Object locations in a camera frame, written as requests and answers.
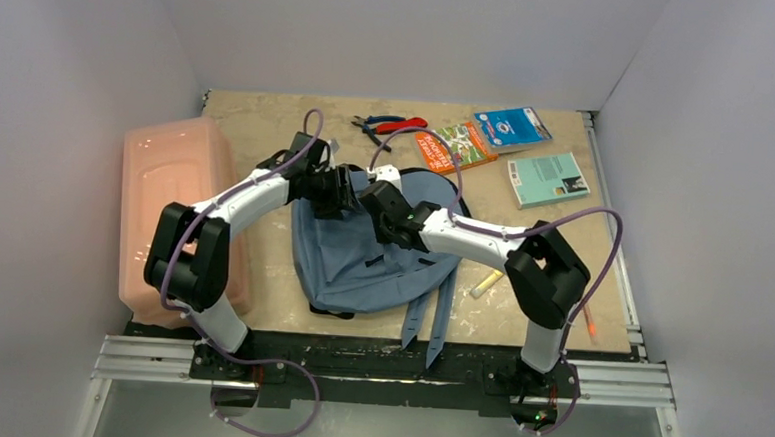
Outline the blue student backpack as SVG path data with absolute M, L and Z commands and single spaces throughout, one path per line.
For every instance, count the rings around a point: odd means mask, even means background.
M 350 320 L 403 306 L 400 338 L 407 348 L 437 294 L 425 361 L 432 365 L 444 347 L 459 258 L 377 242 L 362 207 L 344 210 L 337 219 L 319 219 L 309 201 L 295 200 L 291 213 L 293 263 L 311 311 Z

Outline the yellow highlighter marker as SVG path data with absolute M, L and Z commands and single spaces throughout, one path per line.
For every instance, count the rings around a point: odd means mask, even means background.
M 497 283 L 504 274 L 499 270 L 493 270 L 488 276 L 486 276 L 480 283 L 477 283 L 470 291 L 472 298 L 480 298 L 483 294 L 486 294 L 495 283 Z

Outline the orange pencil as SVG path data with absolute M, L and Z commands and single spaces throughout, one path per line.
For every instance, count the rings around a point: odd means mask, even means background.
M 595 344 L 596 339 L 598 338 L 598 331 L 593 313 L 587 305 L 583 307 L 582 312 L 585 317 L 584 321 L 586 324 L 587 333 L 589 335 L 589 340 Z

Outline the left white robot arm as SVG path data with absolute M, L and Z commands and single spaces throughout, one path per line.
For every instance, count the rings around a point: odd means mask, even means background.
M 347 165 L 334 162 L 331 145 L 305 132 L 289 148 L 260 162 L 242 181 L 192 205 L 174 201 L 162 210 L 143 279 L 217 348 L 215 365 L 230 380 L 249 375 L 252 350 L 244 346 L 249 327 L 225 291 L 231 243 L 259 218 L 295 200 L 311 202 L 321 215 L 352 209 L 355 192 Z

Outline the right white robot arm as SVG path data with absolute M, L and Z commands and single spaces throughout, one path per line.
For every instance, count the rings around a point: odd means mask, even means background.
M 379 242 L 454 255 L 507 276 L 528 320 L 518 383 L 538 394 L 555 382 L 568 321 L 584 299 L 591 274 L 554 224 L 540 220 L 521 230 L 485 223 L 459 215 L 457 200 L 446 208 L 426 201 L 412 205 L 385 180 L 367 186 L 358 200 Z

